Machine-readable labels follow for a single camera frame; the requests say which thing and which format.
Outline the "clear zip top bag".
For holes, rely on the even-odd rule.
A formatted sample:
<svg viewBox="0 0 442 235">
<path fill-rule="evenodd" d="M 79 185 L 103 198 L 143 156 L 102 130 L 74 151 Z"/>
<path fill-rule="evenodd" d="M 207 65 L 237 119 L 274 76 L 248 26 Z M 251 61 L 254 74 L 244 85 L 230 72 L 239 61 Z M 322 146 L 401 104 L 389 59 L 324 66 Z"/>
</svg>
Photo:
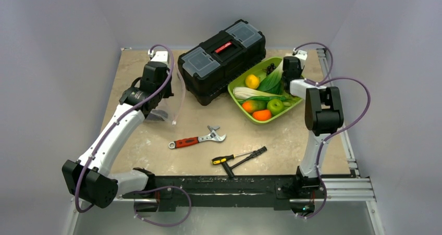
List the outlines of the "clear zip top bag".
<svg viewBox="0 0 442 235">
<path fill-rule="evenodd" d="M 171 78 L 171 89 L 174 93 L 173 97 L 161 100 L 159 105 L 155 108 L 157 110 L 164 110 L 165 112 L 167 112 L 168 119 L 166 121 L 149 122 L 167 122 L 172 126 L 175 126 L 177 124 L 186 95 L 186 85 L 178 68 L 175 68 L 174 74 Z"/>
</svg>

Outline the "toy purple eggplant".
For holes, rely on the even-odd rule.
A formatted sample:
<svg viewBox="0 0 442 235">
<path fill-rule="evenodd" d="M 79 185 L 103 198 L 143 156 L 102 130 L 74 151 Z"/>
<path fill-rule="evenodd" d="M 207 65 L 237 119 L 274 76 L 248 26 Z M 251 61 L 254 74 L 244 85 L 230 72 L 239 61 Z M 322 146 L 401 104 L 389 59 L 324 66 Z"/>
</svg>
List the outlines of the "toy purple eggplant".
<svg viewBox="0 0 442 235">
<path fill-rule="evenodd" d="M 168 119 L 168 113 L 164 110 L 152 110 L 148 116 L 146 117 L 146 120 L 148 121 L 166 121 Z"/>
</svg>

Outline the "toy green bean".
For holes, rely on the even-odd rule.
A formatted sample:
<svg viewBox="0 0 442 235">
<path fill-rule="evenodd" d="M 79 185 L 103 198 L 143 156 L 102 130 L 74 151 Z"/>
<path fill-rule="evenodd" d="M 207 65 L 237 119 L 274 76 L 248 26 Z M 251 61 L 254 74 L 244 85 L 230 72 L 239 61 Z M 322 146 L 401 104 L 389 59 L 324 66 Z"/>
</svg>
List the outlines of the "toy green bean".
<svg viewBox="0 0 442 235">
<path fill-rule="evenodd" d="M 302 100 L 299 97 L 285 97 L 282 95 L 276 95 L 276 96 L 253 96 L 246 98 L 245 100 L 237 100 L 237 102 L 240 104 L 244 103 L 245 101 L 252 101 L 252 100 L 269 102 L 270 100 L 275 100 L 275 99 L 281 100 L 282 102 L 288 102 L 289 105 Z"/>
</svg>

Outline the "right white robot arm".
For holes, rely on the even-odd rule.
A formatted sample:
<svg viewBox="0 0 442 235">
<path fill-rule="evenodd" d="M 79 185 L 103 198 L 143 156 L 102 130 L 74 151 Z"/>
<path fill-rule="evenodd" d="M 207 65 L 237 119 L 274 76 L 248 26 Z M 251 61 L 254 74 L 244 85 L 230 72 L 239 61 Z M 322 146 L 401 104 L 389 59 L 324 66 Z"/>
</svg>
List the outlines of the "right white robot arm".
<svg viewBox="0 0 442 235">
<path fill-rule="evenodd" d="M 282 61 L 282 83 L 287 93 L 305 101 L 304 121 L 309 139 L 292 189 L 305 197 L 321 185 L 323 153 L 329 136 L 343 126 L 344 116 L 340 90 L 336 86 L 313 85 L 302 78 L 301 60 L 285 56 Z"/>
</svg>

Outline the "toy orange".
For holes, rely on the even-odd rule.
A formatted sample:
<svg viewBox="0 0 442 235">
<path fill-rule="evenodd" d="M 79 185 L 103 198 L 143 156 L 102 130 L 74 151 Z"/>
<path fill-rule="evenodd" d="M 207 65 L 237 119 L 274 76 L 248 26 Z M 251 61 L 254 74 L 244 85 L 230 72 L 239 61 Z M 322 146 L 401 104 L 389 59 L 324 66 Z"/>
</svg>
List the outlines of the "toy orange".
<svg viewBox="0 0 442 235">
<path fill-rule="evenodd" d="M 268 109 L 255 111 L 252 117 L 257 121 L 268 121 L 272 118 L 272 112 Z"/>
</svg>

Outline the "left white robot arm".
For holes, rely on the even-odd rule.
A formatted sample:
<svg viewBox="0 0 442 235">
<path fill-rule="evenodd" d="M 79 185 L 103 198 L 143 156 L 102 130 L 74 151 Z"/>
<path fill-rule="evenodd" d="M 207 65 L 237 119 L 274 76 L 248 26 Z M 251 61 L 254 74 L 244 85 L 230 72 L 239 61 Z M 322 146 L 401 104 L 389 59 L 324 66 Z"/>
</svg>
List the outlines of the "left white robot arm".
<svg viewBox="0 0 442 235">
<path fill-rule="evenodd" d="M 67 160 L 62 173 L 75 201 L 82 199 L 106 208 L 117 196 L 137 192 L 148 198 L 155 193 L 151 173 L 142 168 L 111 174 L 112 165 L 122 147 L 164 98 L 173 95 L 171 73 L 164 61 L 149 61 L 143 75 L 123 93 L 112 119 L 90 148 L 76 161 Z"/>
</svg>

